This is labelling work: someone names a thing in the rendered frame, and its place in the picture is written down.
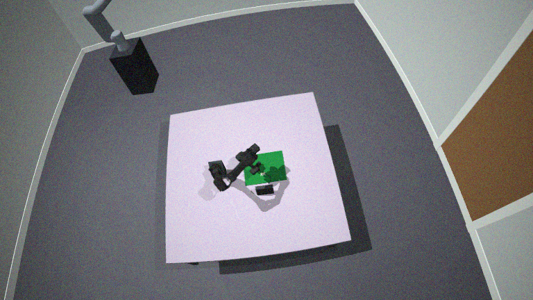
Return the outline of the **green circuit board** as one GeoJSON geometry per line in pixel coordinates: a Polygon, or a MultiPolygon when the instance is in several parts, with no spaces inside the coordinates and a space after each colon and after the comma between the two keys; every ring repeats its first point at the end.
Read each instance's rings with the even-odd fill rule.
{"type": "Polygon", "coordinates": [[[251,169],[249,166],[244,169],[244,181],[246,182],[246,186],[287,180],[282,151],[261,153],[257,155],[257,160],[253,165],[255,166],[260,161],[260,171],[252,175],[249,171],[251,169]]]}

